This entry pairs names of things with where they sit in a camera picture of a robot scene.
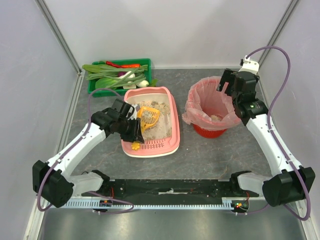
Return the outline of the pink litter box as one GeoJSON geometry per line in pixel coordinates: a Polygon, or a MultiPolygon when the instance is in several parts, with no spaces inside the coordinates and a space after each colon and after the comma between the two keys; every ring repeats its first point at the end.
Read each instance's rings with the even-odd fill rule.
{"type": "Polygon", "coordinates": [[[128,90],[124,95],[124,100],[131,105],[139,104],[143,101],[165,103],[169,106],[170,114],[166,127],[171,130],[171,136],[164,138],[145,140],[137,150],[132,149],[130,142],[121,141],[121,146],[125,154],[136,158],[162,157],[174,153],[180,145],[180,124],[177,106],[174,96],[166,87],[145,87],[128,90]]]}

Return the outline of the clumped litter lump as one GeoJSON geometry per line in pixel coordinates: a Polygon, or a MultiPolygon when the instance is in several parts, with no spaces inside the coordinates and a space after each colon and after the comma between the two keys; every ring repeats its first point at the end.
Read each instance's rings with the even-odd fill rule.
{"type": "Polygon", "coordinates": [[[153,112],[149,110],[143,110],[141,113],[141,119],[145,122],[151,122],[154,119],[153,112]]]}

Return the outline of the red trash bin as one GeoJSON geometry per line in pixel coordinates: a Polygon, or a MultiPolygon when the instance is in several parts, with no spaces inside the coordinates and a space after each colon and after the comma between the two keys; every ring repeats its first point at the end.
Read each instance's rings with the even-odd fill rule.
{"type": "Polygon", "coordinates": [[[200,135],[200,136],[202,136],[202,137],[204,137],[204,138],[207,138],[207,139],[215,139],[215,138],[218,138],[218,137],[220,137],[222,134],[224,134],[224,133],[227,131],[227,129],[222,129],[222,130],[206,130],[206,129],[204,129],[204,128],[199,127],[199,126],[196,125],[196,124],[193,124],[192,126],[193,126],[195,132],[196,132],[198,135],[200,135]]]}

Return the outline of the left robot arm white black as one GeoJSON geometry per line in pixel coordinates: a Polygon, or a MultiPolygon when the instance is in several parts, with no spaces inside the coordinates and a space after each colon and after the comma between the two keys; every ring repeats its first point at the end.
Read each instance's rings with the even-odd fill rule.
{"type": "Polygon", "coordinates": [[[99,170],[73,176],[84,157],[109,135],[117,133],[124,142],[143,143],[137,105],[116,99],[111,107],[90,115],[83,130],[59,153],[32,166],[32,187],[38,198],[60,208],[71,197],[102,189],[109,177],[99,170]]]}

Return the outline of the yellow litter scoop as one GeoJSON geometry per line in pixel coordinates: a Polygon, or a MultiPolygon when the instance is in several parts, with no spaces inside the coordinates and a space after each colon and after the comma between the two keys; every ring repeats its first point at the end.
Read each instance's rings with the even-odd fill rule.
{"type": "Polygon", "coordinates": [[[137,118],[140,119],[140,130],[144,143],[147,141],[146,137],[144,136],[145,131],[156,125],[159,120],[160,114],[160,110],[156,108],[152,108],[149,106],[140,106],[139,104],[135,106],[135,112],[130,120],[135,120],[137,118]]]}

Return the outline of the pink plastic bin liner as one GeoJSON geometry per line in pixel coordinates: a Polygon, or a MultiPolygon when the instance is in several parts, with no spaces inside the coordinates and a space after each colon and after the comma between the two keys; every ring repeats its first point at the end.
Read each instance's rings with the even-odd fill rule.
{"type": "Polygon", "coordinates": [[[226,83],[218,91],[221,77],[205,77],[196,82],[188,91],[182,120],[207,131],[233,128],[241,123],[235,114],[232,98],[225,94],[226,83]]]}

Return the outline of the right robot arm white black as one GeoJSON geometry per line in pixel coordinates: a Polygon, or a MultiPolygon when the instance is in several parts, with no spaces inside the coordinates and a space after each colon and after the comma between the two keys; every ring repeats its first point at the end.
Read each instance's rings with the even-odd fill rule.
{"type": "Polygon", "coordinates": [[[233,173],[237,186],[263,196],[272,206],[310,200],[309,192],[315,180],[311,167],[303,167],[285,146],[265,103],[256,97],[259,76],[248,71],[225,69],[217,90],[232,99],[235,114],[251,132],[264,153],[271,178],[250,171],[233,173]]]}

